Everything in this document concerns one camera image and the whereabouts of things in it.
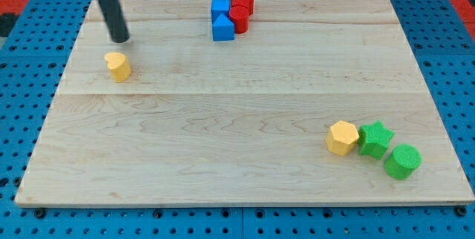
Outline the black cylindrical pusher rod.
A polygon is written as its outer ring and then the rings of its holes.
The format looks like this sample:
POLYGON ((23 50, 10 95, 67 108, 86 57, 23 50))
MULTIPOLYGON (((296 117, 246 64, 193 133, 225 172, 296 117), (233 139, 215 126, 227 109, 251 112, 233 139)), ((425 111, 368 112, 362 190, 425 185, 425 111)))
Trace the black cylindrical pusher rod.
POLYGON ((130 35, 119 0, 97 1, 99 3, 111 40, 116 43, 126 42, 130 35))

